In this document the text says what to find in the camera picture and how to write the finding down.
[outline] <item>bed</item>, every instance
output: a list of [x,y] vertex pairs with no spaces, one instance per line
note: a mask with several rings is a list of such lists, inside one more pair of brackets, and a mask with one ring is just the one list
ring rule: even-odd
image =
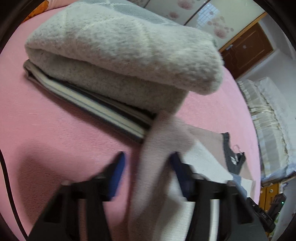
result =
[[[87,179],[121,150],[128,155],[127,168],[118,196],[105,205],[105,210],[114,240],[127,240],[125,221],[140,145],[34,85],[22,67],[28,58],[24,50],[28,35],[61,9],[44,12],[21,24],[0,55],[0,213],[15,236],[25,240],[24,232],[30,233],[63,180]],[[238,145],[246,153],[256,181],[253,199],[258,202],[260,159],[256,131],[229,71],[224,69],[223,84],[216,93],[189,93],[177,116],[193,126],[230,133],[231,146]]]

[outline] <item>folded towel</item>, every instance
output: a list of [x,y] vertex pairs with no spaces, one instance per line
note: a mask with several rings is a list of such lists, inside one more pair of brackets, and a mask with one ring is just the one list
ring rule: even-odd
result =
[[[237,182],[241,191],[253,197],[255,182],[244,162],[239,175],[232,175],[226,164],[224,137],[189,126],[165,112],[156,118],[140,154],[136,186],[129,216],[130,241],[185,240],[194,202],[182,196],[176,175],[167,159],[172,152],[181,152],[184,163],[194,167],[209,180]],[[212,202],[210,240],[216,240],[219,203]]]
[[125,0],[84,0],[40,25],[25,48],[51,77],[173,113],[187,91],[209,94],[219,88],[223,62],[213,41],[208,33]]

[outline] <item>striped fabric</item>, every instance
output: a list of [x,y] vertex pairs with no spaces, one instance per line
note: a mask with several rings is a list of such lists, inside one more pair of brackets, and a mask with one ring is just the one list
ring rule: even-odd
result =
[[285,177],[288,163],[286,143],[274,110],[251,80],[238,81],[256,128],[261,154],[261,181]]
[[50,93],[100,117],[139,143],[143,142],[156,116],[148,111],[55,80],[44,74],[29,60],[24,63],[24,69],[29,80]]

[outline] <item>black cable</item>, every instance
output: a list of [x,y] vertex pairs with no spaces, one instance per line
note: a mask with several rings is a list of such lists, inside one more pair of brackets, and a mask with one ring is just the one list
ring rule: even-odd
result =
[[15,217],[15,220],[17,222],[17,225],[19,226],[19,229],[20,229],[21,233],[23,234],[24,238],[27,239],[28,235],[27,235],[27,233],[26,233],[26,231],[25,231],[25,229],[24,229],[24,227],[22,225],[22,222],[20,221],[20,217],[19,217],[19,215],[17,213],[17,209],[16,209],[15,203],[13,201],[12,191],[11,191],[9,177],[8,177],[8,171],[7,171],[6,163],[5,163],[3,154],[1,152],[1,149],[0,149],[0,164],[1,164],[1,167],[2,167],[2,172],[3,172],[3,176],[4,176],[6,191],[7,191],[7,195],[8,195],[8,199],[9,199],[9,202],[10,202],[10,206],[11,206],[13,215]]

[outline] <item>wooden door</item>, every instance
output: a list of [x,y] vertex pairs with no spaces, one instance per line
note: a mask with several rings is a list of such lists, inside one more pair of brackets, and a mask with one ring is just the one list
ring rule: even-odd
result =
[[234,79],[245,73],[254,64],[273,51],[273,48],[258,23],[247,30],[222,53],[225,67]]

